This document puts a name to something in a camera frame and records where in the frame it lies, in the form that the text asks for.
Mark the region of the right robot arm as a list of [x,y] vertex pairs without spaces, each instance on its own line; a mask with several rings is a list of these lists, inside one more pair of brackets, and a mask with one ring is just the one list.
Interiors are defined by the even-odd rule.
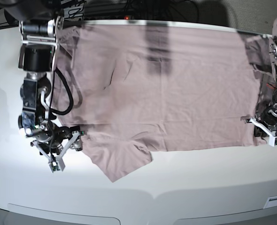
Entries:
[[[4,8],[19,22],[21,48],[18,67],[26,73],[20,88],[23,101],[18,126],[31,146],[48,160],[53,172],[65,168],[63,156],[68,149],[82,150],[78,126],[59,127],[54,123],[58,115],[68,114],[74,101],[68,83],[56,66],[60,42],[58,33],[63,28],[64,10],[58,0],[0,0]],[[52,108],[54,80],[59,77],[69,99],[68,108],[58,111]]]

